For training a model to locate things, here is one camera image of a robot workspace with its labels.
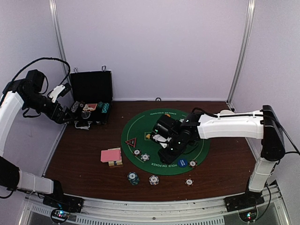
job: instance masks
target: metal pole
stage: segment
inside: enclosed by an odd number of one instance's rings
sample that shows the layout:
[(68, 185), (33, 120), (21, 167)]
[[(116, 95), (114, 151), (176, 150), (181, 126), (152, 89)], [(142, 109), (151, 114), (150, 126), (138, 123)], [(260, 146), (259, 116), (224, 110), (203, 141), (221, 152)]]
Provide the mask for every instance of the metal pole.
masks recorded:
[(246, 56), (246, 47), (249, 43), (250, 33), (253, 25), (253, 18), (254, 18), (254, 9), (255, 9), (255, 0), (249, 0), (248, 3), (248, 11), (247, 11), (247, 17), (246, 17), (246, 23), (245, 23), (245, 29), (244, 29), (244, 36), (242, 40), (242, 45), (240, 48), (240, 56), (238, 59), (238, 63), (235, 69), (235, 74), (233, 78), (233, 82), (230, 88), (230, 92), (227, 99), (227, 104), (230, 108), (233, 108), (232, 100), (233, 96), (240, 78), (240, 74), (242, 71), (243, 63)]

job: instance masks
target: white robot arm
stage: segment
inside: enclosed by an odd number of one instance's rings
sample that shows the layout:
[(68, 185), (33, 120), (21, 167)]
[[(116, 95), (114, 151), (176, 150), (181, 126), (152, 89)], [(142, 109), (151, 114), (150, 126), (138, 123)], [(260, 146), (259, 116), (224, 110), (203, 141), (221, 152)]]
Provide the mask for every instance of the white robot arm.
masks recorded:
[(162, 115), (151, 134), (162, 148), (158, 151), (163, 163), (171, 164), (183, 153), (190, 141), (215, 137), (249, 137), (262, 139), (262, 152), (249, 178), (247, 189), (240, 197), (227, 198), (228, 211), (254, 206), (275, 164), (285, 155), (283, 133), (269, 105), (248, 113), (211, 114), (195, 108), (183, 121)]
[[(38, 113), (37, 115), (44, 113), (48, 118), (59, 124), (74, 119), (70, 110), (62, 107), (56, 100), (70, 90), (70, 85), (68, 83), (59, 85), (55, 88), (55, 91), (50, 93), (49, 97), (46, 97), (40, 93), (44, 77), (43, 73), (31, 70), (27, 73), (26, 78), (13, 79), (6, 86), (0, 98), (0, 186), (11, 190), (11, 194), (16, 190), (26, 193), (38, 193), (45, 197), (44, 204), (68, 212), (80, 212), (83, 199), (65, 195), (59, 181), (24, 172), (3, 157), (8, 133), (17, 113), (21, 109), (34, 109)], [(24, 117), (36, 117), (27, 116), (27, 111), (23, 113)]]

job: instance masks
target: teal poker chip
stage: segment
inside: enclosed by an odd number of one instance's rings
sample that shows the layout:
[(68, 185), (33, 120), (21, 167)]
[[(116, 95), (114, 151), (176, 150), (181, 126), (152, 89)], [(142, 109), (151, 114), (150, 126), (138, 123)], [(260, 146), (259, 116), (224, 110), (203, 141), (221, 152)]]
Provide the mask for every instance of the teal poker chip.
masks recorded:
[(135, 172), (130, 172), (127, 175), (127, 178), (132, 185), (137, 185), (140, 182), (140, 179)]

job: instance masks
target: metal frame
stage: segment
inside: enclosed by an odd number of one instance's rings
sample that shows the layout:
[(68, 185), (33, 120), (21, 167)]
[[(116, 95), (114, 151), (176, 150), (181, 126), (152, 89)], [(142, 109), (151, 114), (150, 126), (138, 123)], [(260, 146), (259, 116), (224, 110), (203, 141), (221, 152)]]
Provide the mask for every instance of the metal frame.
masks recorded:
[[(270, 191), (272, 194), (271, 202), (276, 205), (276, 213), (280, 223), (290, 225), (278, 186), (270, 186)], [(265, 203), (260, 207), (267, 205), (270, 197), (266, 188), (263, 190), (262, 195)], [(51, 210), (51, 207), (42, 204), (42, 199), (35, 195), (27, 195), (18, 224), (27, 225), (31, 212), (49, 216)], [(207, 224), (205, 221), (219, 219), (222, 221), (224, 216), (235, 213), (237, 211), (229, 213), (226, 211), (224, 196), (173, 202), (122, 202), (84, 197), (82, 212), (72, 213), (69, 222), (82, 225), (106, 223), (111, 225), (192, 225), (199, 222), (201, 224), (201, 221), (204, 222), (203, 224)]]
[(240, 74), (241, 74), (243, 63), (244, 63), (245, 56), (246, 56), (246, 48), (249, 43), (249, 38), (250, 38), (252, 25), (253, 25), (254, 10), (255, 10), (255, 0), (249, 0), (245, 29), (244, 29), (244, 36), (243, 36), (242, 45), (240, 48), (238, 64), (235, 69), (233, 82), (232, 82), (230, 92), (229, 92), (229, 95), (227, 98), (227, 104), (229, 105), (230, 108), (233, 108), (233, 109), (234, 109), (234, 107), (232, 105), (232, 100), (233, 100), (233, 96), (234, 96), (234, 93), (235, 93), (235, 90), (236, 90), (236, 87), (237, 87), (237, 84), (238, 84), (238, 81), (240, 78)]
[[(60, 23), (59, 23), (59, 19), (58, 19), (57, 8), (56, 8), (56, 0), (49, 0), (49, 5), (50, 5), (50, 13), (51, 13), (51, 17), (52, 17), (52, 22), (54, 25), (57, 45), (58, 45), (58, 49), (60, 52), (60, 58), (64, 61), (67, 61), (64, 46), (62, 43), (61, 32), (60, 32)], [(65, 74), (67, 75), (68, 74), (67, 66), (65, 64), (62, 64), (62, 66), (63, 66), (63, 70), (65, 71)]]

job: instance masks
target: white backdrop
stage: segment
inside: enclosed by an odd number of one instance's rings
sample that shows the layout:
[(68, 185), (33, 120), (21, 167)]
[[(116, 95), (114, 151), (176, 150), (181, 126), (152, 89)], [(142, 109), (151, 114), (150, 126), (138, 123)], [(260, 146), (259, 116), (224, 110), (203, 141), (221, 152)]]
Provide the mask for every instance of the white backdrop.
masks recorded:
[(113, 74), (115, 100), (226, 100), (247, 0), (57, 0), (66, 57)]
[[(252, 33), (233, 104), (238, 112), (271, 105), (300, 147), (300, 1), (257, 1)], [(258, 155), (260, 141), (253, 142)], [(286, 150), (294, 150), (285, 140)], [(300, 157), (286, 155), (276, 168), (292, 224), (300, 222)]]

